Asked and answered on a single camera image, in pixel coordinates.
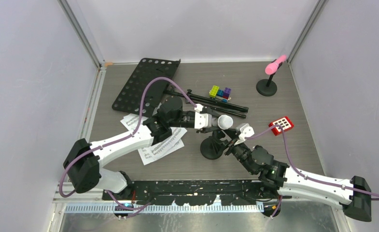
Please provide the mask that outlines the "white toy microphone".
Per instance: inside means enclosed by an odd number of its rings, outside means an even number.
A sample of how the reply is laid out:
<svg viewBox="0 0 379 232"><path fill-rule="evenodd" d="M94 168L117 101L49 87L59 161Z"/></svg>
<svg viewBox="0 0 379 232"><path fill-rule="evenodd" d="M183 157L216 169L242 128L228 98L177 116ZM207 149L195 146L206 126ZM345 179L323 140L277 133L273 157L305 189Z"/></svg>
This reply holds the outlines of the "white toy microphone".
<svg viewBox="0 0 379 232"><path fill-rule="evenodd" d="M211 125L213 127L218 127L223 130L227 130L233 126L233 118L228 115L221 115L219 117L213 117L211 120Z"/></svg>

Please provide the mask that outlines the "black music stand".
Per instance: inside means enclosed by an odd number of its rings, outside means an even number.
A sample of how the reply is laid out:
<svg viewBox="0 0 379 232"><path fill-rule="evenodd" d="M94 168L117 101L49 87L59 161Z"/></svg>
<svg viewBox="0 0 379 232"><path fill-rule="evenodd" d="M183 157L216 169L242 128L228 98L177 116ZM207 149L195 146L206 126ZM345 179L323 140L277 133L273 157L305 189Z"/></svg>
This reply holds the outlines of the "black music stand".
<svg viewBox="0 0 379 232"><path fill-rule="evenodd" d="M137 115L140 110L141 98L147 85L157 77L173 79L180 63L181 60L142 58L112 103L112 109ZM165 94L169 96L184 97L184 95L170 82L165 80L156 81L145 93L142 115L145 117L152 115L161 103ZM249 108L246 106L222 102L210 97L199 96L194 94L191 90L187 90L186 95L196 103L206 103L207 106L211 106L219 112L229 113L233 116L246 118L246 113L249 111Z"/></svg>

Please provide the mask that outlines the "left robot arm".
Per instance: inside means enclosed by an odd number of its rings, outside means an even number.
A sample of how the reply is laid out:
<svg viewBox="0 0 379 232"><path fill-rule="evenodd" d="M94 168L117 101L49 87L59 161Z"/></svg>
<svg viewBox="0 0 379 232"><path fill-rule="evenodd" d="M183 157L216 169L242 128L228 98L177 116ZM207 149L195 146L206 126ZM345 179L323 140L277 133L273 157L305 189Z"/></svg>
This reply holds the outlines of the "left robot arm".
<svg viewBox="0 0 379 232"><path fill-rule="evenodd" d="M127 200L133 192L129 177L122 171L106 170L105 165L132 151L167 140L172 136L173 128L210 132L226 130L232 125L230 116L220 115L201 104L197 104L193 111L184 111L181 99L169 97L160 104L156 114L145 121L140 120L135 130L93 143L86 139L76 141L64 160L64 176L70 178L76 193L99 188Z"/></svg>

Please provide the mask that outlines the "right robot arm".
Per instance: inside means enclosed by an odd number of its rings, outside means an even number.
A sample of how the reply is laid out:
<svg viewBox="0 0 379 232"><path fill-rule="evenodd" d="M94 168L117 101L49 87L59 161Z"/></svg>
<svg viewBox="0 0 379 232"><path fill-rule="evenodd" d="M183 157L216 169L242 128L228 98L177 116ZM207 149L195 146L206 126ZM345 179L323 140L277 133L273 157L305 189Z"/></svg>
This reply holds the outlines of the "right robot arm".
<svg viewBox="0 0 379 232"><path fill-rule="evenodd" d="M218 130L210 137L214 155L233 155L251 175L261 182L259 193L265 198L298 197L317 201L345 216L363 222L372 220L371 188L360 176L351 179L332 178L310 173L274 159L262 146L250 149L244 143L236 144L234 129Z"/></svg>

